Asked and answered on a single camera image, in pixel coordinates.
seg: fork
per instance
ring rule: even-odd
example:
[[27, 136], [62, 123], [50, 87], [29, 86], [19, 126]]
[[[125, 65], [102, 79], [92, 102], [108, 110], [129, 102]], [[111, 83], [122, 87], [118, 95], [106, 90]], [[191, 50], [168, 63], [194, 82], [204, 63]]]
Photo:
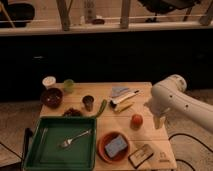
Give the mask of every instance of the fork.
[[72, 144], [72, 142], [84, 135], [87, 135], [87, 134], [90, 134], [91, 133], [91, 129], [89, 130], [86, 130], [78, 135], [76, 135], [75, 137], [72, 137], [72, 138], [68, 138], [66, 140], [64, 140], [61, 144], [59, 144], [59, 147], [61, 148], [67, 148], [68, 146], [70, 146]]

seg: green cup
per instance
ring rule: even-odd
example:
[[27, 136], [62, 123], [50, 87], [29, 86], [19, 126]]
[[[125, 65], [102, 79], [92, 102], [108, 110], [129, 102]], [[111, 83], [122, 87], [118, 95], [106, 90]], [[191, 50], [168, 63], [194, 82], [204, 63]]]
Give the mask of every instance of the green cup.
[[72, 93], [74, 90], [73, 89], [74, 81], [72, 79], [64, 80], [63, 86], [64, 86], [64, 92]]

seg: wooden table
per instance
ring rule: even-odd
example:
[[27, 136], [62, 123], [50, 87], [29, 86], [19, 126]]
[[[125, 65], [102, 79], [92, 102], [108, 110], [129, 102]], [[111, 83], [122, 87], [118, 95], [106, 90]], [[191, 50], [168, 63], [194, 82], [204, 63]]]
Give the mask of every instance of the wooden table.
[[[154, 149], [154, 155], [144, 162], [138, 170], [157, 170], [177, 168], [174, 154], [168, 140], [165, 127], [156, 130], [153, 123], [153, 115], [146, 103], [151, 98], [151, 83], [149, 82], [125, 82], [125, 83], [75, 83], [74, 92], [64, 94], [62, 104], [57, 109], [42, 107], [40, 116], [61, 116], [65, 110], [73, 107], [81, 110], [86, 115], [95, 114], [103, 99], [110, 100], [110, 92], [113, 86], [126, 86], [131, 89], [138, 89], [140, 93], [131, 99], [134, 105], [125, 111], [117, 114], [107, 106], [104, 112], [97, 119], [97, 140], [109, 131], [119, 131], [126, 135], [130, 142], [130, 153], [144, 144], [149, 144]], [[85, 95], [92, 95], [95, 98], [92, 112], [86, 112], [81, 102]], [[143, 116], [143, 125], [139, 130], [130, 128], [131, 116], [139, 113]], [[108, 164], [96, 155], [95, 171], [103, 170], [134, 170], [128, 159], [124, 159], [119, 164]]]

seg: white cup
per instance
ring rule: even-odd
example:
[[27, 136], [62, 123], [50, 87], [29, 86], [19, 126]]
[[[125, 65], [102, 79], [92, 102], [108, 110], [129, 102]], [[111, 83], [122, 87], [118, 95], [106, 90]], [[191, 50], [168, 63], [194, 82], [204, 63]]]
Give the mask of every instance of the white cup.
[[56, 83], [56, 78], [54, 76], [47, 76], [42, 80], [42, 84], [46, 87], [46, 89], [54, 87]]

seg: orange bowl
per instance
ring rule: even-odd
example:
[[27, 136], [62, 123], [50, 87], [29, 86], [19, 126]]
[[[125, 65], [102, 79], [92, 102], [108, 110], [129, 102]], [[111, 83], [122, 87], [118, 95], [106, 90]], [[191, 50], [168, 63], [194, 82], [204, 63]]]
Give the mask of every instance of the orange bowl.
[[42, 92], [41, 102], [50, 107], [57, 108], [62, 102], [63, 93], [58, 88], [50, 88]]
[[[105, 146], [114, 138], [116, 138], [118, 135], [121, 135], [122, 138], [126, 141], [127, 143], [127, 147], [125, 149], [123, 149], [122, 151], [118, 152], [118, 154], [112, 158], [110, 158], [106, 151], [105, 151]], [[112, 164], [116, 164], [121, 162], [123, 159], [125, 159], [128, 156], [129, 153], [129, 141], [127, 140], [127, 138], [125, 137], [124, 134], [120, 133], [120, 132], [109, 132], [107, 134], [105, 134], [104, 136], [102, 136], [99, 141], [98, 141], [98, 154], [99, 156], [106, 161], [107, 163], [112, 163]]]

